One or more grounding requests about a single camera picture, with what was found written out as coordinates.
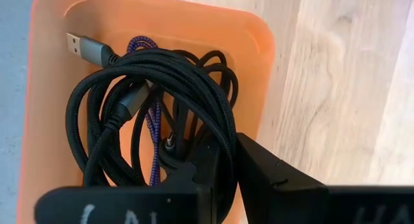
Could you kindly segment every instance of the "usb connector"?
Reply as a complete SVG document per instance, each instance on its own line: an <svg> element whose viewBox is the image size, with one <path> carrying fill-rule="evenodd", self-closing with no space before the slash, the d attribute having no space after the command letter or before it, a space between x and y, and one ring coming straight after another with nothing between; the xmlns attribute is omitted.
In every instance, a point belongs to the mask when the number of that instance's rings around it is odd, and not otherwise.
<svg viewBox="0 0 414 224"><path fill-rule="evenodd" d="M88 62L106 67L119 58L112 48L104 43L73 33L66 33L66 36L68 49Z"/></svg>

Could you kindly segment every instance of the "black cable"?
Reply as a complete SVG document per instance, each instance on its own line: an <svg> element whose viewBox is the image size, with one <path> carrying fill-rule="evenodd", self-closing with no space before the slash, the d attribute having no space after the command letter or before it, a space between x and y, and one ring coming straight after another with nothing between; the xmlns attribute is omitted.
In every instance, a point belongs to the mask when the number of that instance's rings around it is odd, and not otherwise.
<svg viewBox="0 0 414 224"><path fill-rule="evenodd" d="M214 56L219 57L221 62L201 69ZM163 92L167 92L175 98L176 108L179 108L176 115L167 117L174 132L179 131L180 135L183 134L184 131L177 128L181 128L182 125L185 128L185 124L180 122L177 125L176 121L180 119L182 121L190 110L194 112L192 123L195 122L191 125L191 145L197 147L197 139L207 131L220 143L221 155L223 155L220 161L223 169L220 171L223 172L222 178L225 179L218 181L221 189L218 194L217 220L222 222L232 206L237 184L234 172L236 134L232 106L237 98L238 84L235 74L226 67L224 54L213 51L198 60L185 51L144 49L111 61L113 64L106 69L84 78L75 87L67 104L67 137L74 158L84 174L83 185L109 186L105 172L118 186L147 186L140 167L140 132L148 109L156 100L162 100ZM223 74L220 85L208 76L208 73L214 71ZM111 88L104 99L111 81L122 76L125 77ZM151 90L143 101L135 120L131 141L132 167L130 167L120 153L119 129L135 113L128 105L125 107L120 103L124 100L125 94L136 94L135 87L146 84L145 80L154 83L156 88ZM229 93L230 84L233 93L229 102L226 94ZM78 127L80 104L88 91L89 156L83 148ZM166 107L162 109L163 113L169 116ZM196 133L198 119L203 122L203 125Z"/></svg>

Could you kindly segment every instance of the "cable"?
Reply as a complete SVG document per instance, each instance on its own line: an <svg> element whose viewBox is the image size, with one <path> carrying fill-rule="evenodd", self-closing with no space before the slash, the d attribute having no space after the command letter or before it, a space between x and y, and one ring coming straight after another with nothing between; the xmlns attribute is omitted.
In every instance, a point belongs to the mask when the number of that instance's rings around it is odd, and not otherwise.
<svg viewBox="0 0 414 224"><path fill-rule="evenodd" d="M67 137L74 158L83 172L83 185L109 186L106 174L118 186L147 186L140 167L140 134L149 108L155 102L161 101L160 97L167 92L177 101L175 112L185 113L181 108L186 112L190 110L195 114L194 119L203 122L198 131L191 130L194 132L194 147L197 147L197 139L207 131L219 142L218 147L222 155L219 165L222 176L217 182L217 221L222 222L232 206L237 185L234 171L236 134L232 113L232 105L237 98L237 79L223 64L224 55L217 51L211 52L197 61L192 58L192 54L185 51L142 49L119 57L113 53L107 54L107 45L99 45L90 38L68 34L68 43L71 43L69 48L76 54L86 60L92 57L105 68L84 78L74 88L67 104ZM85 52L84 49L91 48L89 44L94 45L94 51ZM207 65L205 69L201 69L200 66L212 56L223 56L220 58L222 63ZM227 81L225 82L222 78L220 87L208 76L208 72L212 71L226 71L226 77L231 82L224 79ZM123 78L104 98L109 84L119 77ZM153 83L155 88L149 90L146 80ZM234 93L228 101L226 92L230 90L230 85ZM78 126L80 104L87 92L88 154L80 139ZM131 141L132 166L129 166L120 153L119 129L131 120L136 112L138 114ZM162 112L167 119L171 118L164 104ZM173 116L178 119L181 114ZM168 122L173 132L176 132L179 126L175 120L172 122L170 119Z"/></svg>
<svg viewBox="0 0 414 224"><path fill-rule="evenodd" d="M139 48L152 49L158 48L158 45L149 37L136 36L129 41L127 53L135 52ZM151 176L149 178L149 185L153 186L161 181L160 163L158 159L158 145L160 144L161 134L161 106L159 102L155 101L155 103L149 108L148 113L145 115L145 119L151 135L151 140L154 144L153 164L151 167Z"/></svg>

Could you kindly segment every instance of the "orange container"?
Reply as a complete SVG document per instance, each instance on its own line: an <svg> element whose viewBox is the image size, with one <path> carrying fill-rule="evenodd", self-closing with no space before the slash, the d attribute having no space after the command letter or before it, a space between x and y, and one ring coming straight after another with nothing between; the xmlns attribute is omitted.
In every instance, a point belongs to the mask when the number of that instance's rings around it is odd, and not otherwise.
<svg viewBox="0 0 414 224"><path fill-rule="evenodd" d="M45 192L81 185L82 174L67 143L65 108L76 84L98 68L67 50L66 32L105 42L118 54L125 53L128 41L137 35L198 56L223 51L239 79L237 130L256 137L274 60L272 35L258 17L178 0L34 0L31 18L18 223L34 222L34 205ZM121 132L126 159L132 125ZM85 139L86 125L80 131ZM140 148L148 177L153 149L147 131ZM238 195L226 222L238 221L241 211Z"/></svg>

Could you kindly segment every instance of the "light wood floor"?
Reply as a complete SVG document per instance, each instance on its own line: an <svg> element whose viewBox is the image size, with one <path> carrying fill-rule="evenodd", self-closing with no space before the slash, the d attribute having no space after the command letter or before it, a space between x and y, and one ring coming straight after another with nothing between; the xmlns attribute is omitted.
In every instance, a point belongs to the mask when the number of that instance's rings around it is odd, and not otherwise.
<svg viewBox="0 0 414 224"><path fill-rule="evenodd" d="M258 141L329 184L414 184L413 0L188 0L273 31Z"/></svg>

